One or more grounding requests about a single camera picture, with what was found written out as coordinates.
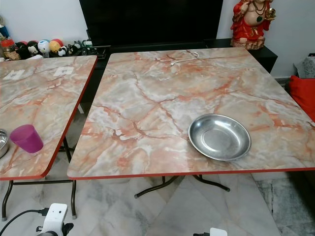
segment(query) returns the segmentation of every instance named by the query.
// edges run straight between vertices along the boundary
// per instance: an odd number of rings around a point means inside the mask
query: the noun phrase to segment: metal table leg
[[[5,197],[4,197],[3,202],[2,202],[2,221],[6,221],[7,220],[7,217],[6,217],[6,203],[8,201],[9,196],[10,196],[10,193],[12,191],[12,187],[13,187],[13,180],[10,180],[8,190],[7,190],[6,194],[5,194]]]
[[[70,161],[71,161],[71,153],[70,153],[70,149],[69,149],[69,146],[68,146],[67,139],[65,137],[63,139],[63,146],[64,146],[64,150],[65,150],[65,152],[67,154],[68,162],[70,163]]]
[[[68,142],[66,138],[63,140],[64,148],[60,151],[65,151],[67,154],[68,161],[71,161],[71,149],[68,146]],[[72,182],[72,192],[71,192],[71,211],[72,211],[72,219],[76,219],[76,211],[75,211],[75,191],[76,191],[76,181],[75,180],[49,180],[49,181],[29,181],[29,182],[14,182],[13,180],[10,180],[8,190],[5,194],[5,197],[2,202],[2,221],[7,220],[6,216],[6,203],[8,201],[8,198],[10,196],[10,193],[12,191],[12,187],[14,185],[33,185],[33,184],[52,184],[52,183],[71,183]]]
[[[146,193],[149,193],[149,192],[152,192],[154,190],[158,190],[160,188],[163,188],[163,187],[166,187],[168,186],[169,184],[171,184],[172,182],[174,182],[175,179],[177,179],[179,176],[173,176],[172,178],[170,178],[168,181],[165,181],[165,176],[162,176],[162,181],[163,183],[160,184],[160,185],[157,185],[157,186],[154,186],[154,187],[151,187],[151,188],[148,188],[148,189],[145,189],[143,190],[142,192],[138,193],[138,194],[135,194],[134,195],[134,198],[139,198],[141,197],[142,195],[146,194]]]
[[[198,180],[198,181],[200,181],[200,182],[202,182],[202,183],[214,185],[214,186],[216,186],[216,187],[219,187],[219,188],[225,190],[226,192],[229,192],[229,191],[230,191],[230,189],[229,189],[228,187],[225,187],[224,185],[222,185],[222,184],[220,184],[220,183],[203,179],[203,178],[202,178],[202,175],[199,175],[199,176],[193,175],[193,177],[194,177],[196,180]]]
[[[72,193],[71,193],[71,211],[72,211],[72,219],[77,218],[77,213],[75,211],[75,190],[77,186],[77,181],[72,181]]]

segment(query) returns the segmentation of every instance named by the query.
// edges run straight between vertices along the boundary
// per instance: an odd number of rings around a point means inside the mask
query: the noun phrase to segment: power cord
[[[197,52],[193,52],[194,54],[196,54],[197,56],[195,58],[191,58],[191,59],[185,59],[185,60],[177,60],[175,62],[170,63],[170,66],[175,65],[176,63],[180,62],[180,61],[186,61],[186,60],[195,60],[199,58],[199,54]]]
[[[42,216],[46,216],[47,213],[48,213],[48,210],[49,208],[44,208],[42,210],[26,210],[26,211],[23,211],[21,212],[20,214],[14,216],[5,226],[4,228],[0,231],[0,236],[3,234],[4,230],[9,226],[9,224],[12,223],[12,221],[14,221],[16,218],[18,218],[19,216],[25,214],[25,213],[29,213],[29,212],[36,212],[36,213],[39,213],[41,214]]]

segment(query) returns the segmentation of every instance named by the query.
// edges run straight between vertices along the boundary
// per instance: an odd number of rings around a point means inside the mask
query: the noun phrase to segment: metal bowl
[[[198,117],[191,123],[189,139],[202,154],[215,160],[231,161],[248,154],[252,141],[236,120],[216,114]]]
[[[0,129],[0,158],[3,157],[9,149],[8,133]]]

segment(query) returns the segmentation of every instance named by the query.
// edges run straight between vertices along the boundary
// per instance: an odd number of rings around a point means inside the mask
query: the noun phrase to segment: red cushion
[[[289,86],[293,99],[315,121],[315,79],[300,79],[292,75]]]

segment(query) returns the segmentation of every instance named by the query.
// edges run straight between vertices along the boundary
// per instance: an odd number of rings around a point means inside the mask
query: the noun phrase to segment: white cable
[[[199,54],[197,52],[193,52],[194,54],[196,54],[197,56],[195,58],[191,58],[191,59],[186,59],[186,60],[195,60],[199,58]],[[170,63],[170,66],[175,65],[176,63],[180,62],[180,61],[186,61],[186,60],[177,60],[175,62]]]

